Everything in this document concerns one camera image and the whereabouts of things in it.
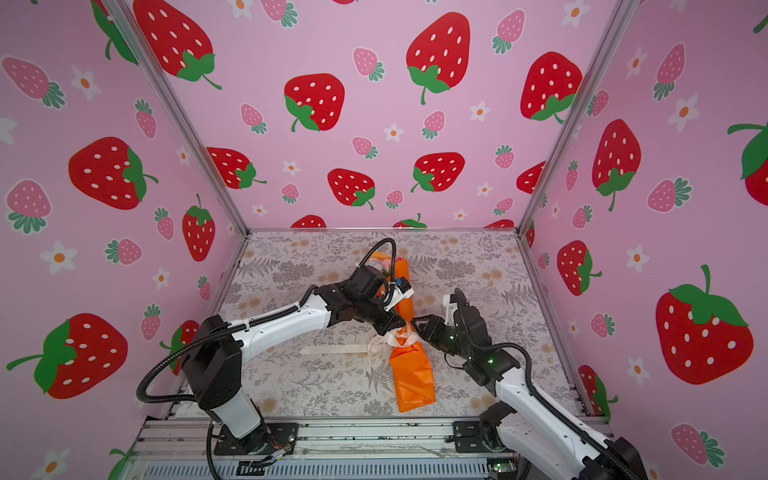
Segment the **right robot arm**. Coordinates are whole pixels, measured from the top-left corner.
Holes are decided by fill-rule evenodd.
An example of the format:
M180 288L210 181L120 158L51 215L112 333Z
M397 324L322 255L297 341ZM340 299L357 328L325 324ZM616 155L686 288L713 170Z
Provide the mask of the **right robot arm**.
M461 290L447 297L445 317L420 316L412 325L423 341L464 360L463 371L492 393L505 412L490 422L496 438L549 478L647 477L631 443L609 439L535 385L527 350L513 342L493 342L479 310Z

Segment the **orange wrapping paper sheet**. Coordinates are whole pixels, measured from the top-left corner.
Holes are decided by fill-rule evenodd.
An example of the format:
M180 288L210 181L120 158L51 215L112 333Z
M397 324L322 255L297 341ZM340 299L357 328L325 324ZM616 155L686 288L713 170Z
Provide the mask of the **orange wrapping paper sheet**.
M389 352L394 392L400 413L407 413L436 402L433 369L418 335L411 325L415 317L414 302L404 299L394 310L406 321L406 326L392 330L384 337L374 337L368 345L371 354Z

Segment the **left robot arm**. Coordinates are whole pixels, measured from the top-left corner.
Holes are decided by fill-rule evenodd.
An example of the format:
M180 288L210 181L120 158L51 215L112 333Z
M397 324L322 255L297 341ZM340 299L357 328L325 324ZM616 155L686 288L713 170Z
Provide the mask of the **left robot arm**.
M259 316L225 322L218 315L203 322L191 343L169 354L140 381L137 399L146 404L194 402L229 434L243 440L265 430L263 416L242 387L242 369L262 352L306 333L355 320L378 335L406 326L395 306L413 295L404 278L388 280L369 265L350 278L311 286L302 299ZM192 392L155 396L147 388L173 361L181 362Z

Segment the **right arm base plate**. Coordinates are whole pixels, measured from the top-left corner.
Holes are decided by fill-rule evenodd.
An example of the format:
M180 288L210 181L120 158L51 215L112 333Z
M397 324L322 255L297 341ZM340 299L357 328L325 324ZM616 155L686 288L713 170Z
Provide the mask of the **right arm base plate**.
M495 428L482 420L453 422L452 434L445 442L451 443L459 453L516 453L516 450L504 446Z

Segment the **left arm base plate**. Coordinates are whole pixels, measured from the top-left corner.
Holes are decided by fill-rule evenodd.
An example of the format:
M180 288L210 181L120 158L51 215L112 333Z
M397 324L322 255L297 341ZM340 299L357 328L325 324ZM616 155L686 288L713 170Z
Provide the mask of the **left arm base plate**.
M299 424L269 422L258 426L242 439L238 439L223 425L217 436L214 454L218 456L256 455L275 453L291 455L298 437Z

